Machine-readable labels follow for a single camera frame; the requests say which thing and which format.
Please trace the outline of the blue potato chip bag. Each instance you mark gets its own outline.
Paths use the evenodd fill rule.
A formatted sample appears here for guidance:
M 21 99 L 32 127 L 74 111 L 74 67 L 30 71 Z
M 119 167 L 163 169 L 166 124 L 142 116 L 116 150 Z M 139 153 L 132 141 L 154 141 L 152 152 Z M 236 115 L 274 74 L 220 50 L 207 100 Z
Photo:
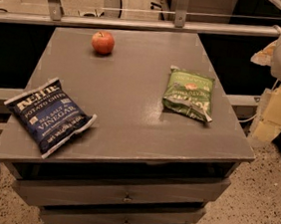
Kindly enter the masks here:
M 36 141 L 43 159 L 97 119 L 96 114 L 87 115 L 77 106 L 57 78 L 7 100 L 4 105 Z

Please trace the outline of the green potato chip bag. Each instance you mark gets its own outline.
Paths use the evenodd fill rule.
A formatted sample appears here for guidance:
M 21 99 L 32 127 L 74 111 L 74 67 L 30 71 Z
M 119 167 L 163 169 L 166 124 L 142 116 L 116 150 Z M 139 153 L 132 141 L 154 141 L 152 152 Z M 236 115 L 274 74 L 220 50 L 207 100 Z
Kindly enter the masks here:
M 171 67 L 162 104 L 179 114 L 209 123 L 215 79 L 200 73 Z

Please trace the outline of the grey drawer cabinet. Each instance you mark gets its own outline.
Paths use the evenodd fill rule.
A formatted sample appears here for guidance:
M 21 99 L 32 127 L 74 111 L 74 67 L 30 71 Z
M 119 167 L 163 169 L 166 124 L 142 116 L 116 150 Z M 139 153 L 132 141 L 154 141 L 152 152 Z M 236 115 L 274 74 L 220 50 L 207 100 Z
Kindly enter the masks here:
M 97 55 L 88 29 L 58 28 L 29 81 L 59 79 L 65 92 L 97 120 L 43 159 L 15 118 L 0 137 L 0 162 L 14 182 L 228 178 L 254 158 L 222 87 L 212 92 L 209 124 L 166 110 L 161 103 L 171 67 L 214 73 L 195 34 L 117 31 L 109 56 Z M 43 210 L 206 206 L 208 202 L 37 206 Z

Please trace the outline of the red apple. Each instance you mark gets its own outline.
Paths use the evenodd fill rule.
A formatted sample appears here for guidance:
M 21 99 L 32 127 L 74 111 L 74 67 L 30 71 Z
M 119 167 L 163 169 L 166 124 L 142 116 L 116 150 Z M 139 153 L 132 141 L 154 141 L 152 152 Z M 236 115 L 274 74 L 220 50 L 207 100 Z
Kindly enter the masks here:
M 92 38 L 93 49 L 98 54 L 110 54 L 115 46 L 114 36 L 107 31 L 99 31 Z

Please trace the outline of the middle grey drawer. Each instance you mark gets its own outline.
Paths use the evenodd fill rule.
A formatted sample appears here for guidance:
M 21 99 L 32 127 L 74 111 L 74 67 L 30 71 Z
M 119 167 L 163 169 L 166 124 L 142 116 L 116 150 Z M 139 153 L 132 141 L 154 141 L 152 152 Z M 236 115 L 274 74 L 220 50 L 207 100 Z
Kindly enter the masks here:
M 43 210 L 46 224 L 193 224 L 203 215 L 202 207 L 141 207 L 122 209 Z

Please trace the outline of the grey drawer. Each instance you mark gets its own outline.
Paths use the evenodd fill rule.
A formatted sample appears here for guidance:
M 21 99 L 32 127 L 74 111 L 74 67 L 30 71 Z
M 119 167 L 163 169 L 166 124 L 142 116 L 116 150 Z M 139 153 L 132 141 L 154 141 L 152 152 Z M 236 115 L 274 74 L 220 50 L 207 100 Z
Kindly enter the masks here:
M 203 215 L 202 207 L 141 207 L 122 209 L 43 210 L 46 224 L 193 224 Z
M 31 206 L 120 205 L 215 201 L 228 178 L 17 180 L 13 190 Z

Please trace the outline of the top grey drawer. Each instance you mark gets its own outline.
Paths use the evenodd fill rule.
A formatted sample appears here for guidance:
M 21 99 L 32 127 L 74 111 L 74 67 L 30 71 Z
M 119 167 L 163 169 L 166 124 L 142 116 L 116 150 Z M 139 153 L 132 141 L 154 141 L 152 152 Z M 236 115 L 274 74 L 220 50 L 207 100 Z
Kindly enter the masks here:
M 228 178 L 17 180 L 13 190 L 31 206 L 120 205 L 215 201 Z

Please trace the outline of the metal railing frame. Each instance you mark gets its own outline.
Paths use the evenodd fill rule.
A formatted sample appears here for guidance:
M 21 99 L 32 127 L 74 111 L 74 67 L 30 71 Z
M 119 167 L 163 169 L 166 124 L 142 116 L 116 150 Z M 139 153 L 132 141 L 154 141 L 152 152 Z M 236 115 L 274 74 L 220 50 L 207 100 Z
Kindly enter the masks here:
M 281 0 L 0 0 L 0 22 L 269 37 Z

